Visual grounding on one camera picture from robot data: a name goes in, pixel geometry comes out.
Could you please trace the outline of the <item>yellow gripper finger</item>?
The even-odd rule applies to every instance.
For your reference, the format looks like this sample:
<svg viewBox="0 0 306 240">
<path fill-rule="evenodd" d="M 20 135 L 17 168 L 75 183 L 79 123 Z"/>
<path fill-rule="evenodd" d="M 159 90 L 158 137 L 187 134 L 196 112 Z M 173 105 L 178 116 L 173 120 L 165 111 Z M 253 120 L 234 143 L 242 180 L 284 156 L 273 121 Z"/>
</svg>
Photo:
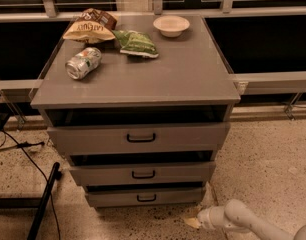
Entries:
<svg viewBox="0 0 306 240">
<path fill-rule="evenodd" d="M 196 217 L 184 218 L 184 222 L 195 229 L 199 229 L 201 227 L 201 224 Z"/>
</svg>

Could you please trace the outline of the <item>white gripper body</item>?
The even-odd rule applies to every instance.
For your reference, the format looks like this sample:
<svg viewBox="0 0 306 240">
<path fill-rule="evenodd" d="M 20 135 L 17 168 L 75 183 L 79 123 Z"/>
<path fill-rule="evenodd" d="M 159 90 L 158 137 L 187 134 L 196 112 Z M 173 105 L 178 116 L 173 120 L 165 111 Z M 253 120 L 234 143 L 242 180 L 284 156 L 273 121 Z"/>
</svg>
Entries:
<svg viewBox="0 0 306 240">
<path fill-rule="evenodd" d="M 204 229 L 222 228 L 225 224 L 224 207 L 211 206 L 203 209 L 197 214 L 197 219 Z"/>
</svg>

